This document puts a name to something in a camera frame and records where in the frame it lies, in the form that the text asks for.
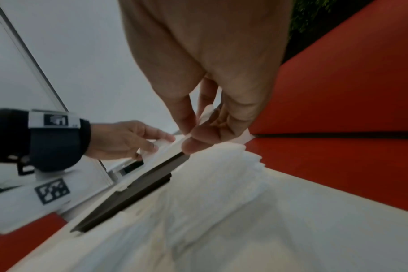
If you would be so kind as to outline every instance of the white panel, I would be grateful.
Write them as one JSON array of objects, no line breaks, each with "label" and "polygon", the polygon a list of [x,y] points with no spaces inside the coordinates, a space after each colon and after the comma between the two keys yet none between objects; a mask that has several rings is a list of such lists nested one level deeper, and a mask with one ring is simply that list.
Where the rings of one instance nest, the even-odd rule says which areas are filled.
[{"label": "white panel", "polygon": [[[62,110],[36,68],[21,54],[20,49],[10,38],[9,32],[0,23],[0,108],[2,107]],[[91,185],[88,194],[78,201],[83,201],[84,197],[93,195],[111,184],[98,161],[83,158],[74,169],[81,170],[81,178],[88,180]],[[0,183],[6,186],[34,180],[34,175],[18,177],[14,165],[0,164]]]},{"label": "white panel", "polygon": [[[69,111],[93,122],[135,119],[178,130],[131,56],[116,0],[0,0],[0,6]],[[195,107],[196,91],[192,101]]]}]

